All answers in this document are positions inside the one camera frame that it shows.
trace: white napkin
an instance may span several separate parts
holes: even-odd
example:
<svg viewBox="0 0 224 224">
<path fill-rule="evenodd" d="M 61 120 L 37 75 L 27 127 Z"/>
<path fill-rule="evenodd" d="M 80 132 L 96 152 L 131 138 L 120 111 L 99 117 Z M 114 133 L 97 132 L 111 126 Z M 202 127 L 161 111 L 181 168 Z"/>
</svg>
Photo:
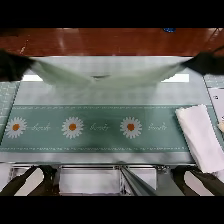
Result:
<svg viewBox="0 0 224 224">
<path fill-rule="evenodd" d="M 191 155 L 203 173 L 224 169 L 224 152 L 220 146 L 205 105 L 179 108 L 176 115 Z"/>
</svg>

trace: wooden floor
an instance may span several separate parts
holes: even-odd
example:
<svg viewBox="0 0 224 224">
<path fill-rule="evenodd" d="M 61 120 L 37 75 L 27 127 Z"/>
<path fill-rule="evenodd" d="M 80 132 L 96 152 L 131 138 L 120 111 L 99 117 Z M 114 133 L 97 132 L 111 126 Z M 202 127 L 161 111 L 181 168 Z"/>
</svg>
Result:
<svg viewBox="0 0 224 224">
<path fill-rule="evenodd" d="M 224 45 L 223 28 L 0 29 L 0 48 L 27 56 L 195 56 Z"/>
</svg>

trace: flower center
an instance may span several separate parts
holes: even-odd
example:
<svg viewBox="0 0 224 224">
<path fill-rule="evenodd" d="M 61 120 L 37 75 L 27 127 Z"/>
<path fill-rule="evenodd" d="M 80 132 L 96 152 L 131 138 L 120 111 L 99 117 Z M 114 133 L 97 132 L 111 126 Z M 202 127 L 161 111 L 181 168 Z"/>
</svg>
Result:
<svg viewBox="0 0 224 224">
<path fill-rule="evenodd" d="M 76 124 L 70 124 L 70 125 L 69 125 L 69 129 L 70 129 L 71 131 L 74 131 L 74 130 L 76 129 Z"/>
<path fill-rule="evenodd" d="M 133 124 L 128 124 L 127 128 L 129 131 L 133 131 L 135 129 L 135 126 Z"/>
<path fill-rule="evenodd" d="M 14 125 L 12 126 L 12 130 L 13 130 L 13 131 L 17 131 L 19 128 L 20 128 L 19 124 L 14 124 Z"/>
</svg>

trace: daisy print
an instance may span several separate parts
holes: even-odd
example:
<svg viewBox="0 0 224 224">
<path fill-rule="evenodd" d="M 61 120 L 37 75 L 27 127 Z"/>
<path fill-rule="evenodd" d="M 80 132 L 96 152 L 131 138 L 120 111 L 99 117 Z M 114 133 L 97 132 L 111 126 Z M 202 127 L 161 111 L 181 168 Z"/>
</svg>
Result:
<svg viewBox="0 0 224 224">
<path fill-rule="evenodd" d="M 138 119 L 134 117 L 126 117 L 123 119 L 120 125 L 120 131 L 123 131 L 123 135 L 126 135 L 126 138 L 135 138 L 141 134 L 142 125 Z"/>
<path fill-rule="evenodd" d="M 82 134 L 83 126 L 83 121 L 81 119 L 78 117 L 70 117 L 63 122 L 63 135 L 66 135 L 66 138 L 75 138 Z"/>
<path fill-rule="evenodd" d="M 8 138 L 17 138 L 23 134 L 23 132 L 26 130 L 26 127 L 27 125 L 25 119 L 15 117 L 7 124 L 5 129 L 6 135 Z"/>
</svg>

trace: brown wooden surface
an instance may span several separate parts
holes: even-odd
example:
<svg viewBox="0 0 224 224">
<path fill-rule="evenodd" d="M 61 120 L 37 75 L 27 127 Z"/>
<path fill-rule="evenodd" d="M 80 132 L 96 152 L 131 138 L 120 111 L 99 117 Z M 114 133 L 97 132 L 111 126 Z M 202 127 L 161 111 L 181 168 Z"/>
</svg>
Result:
<svg viewBox="0 0 224 224">
<path fill-rule="evenodd" d="M 0 48 L 27 56 L 195 56 L 224 45 L 223 28 L 0 29 Z"/>
</svg>

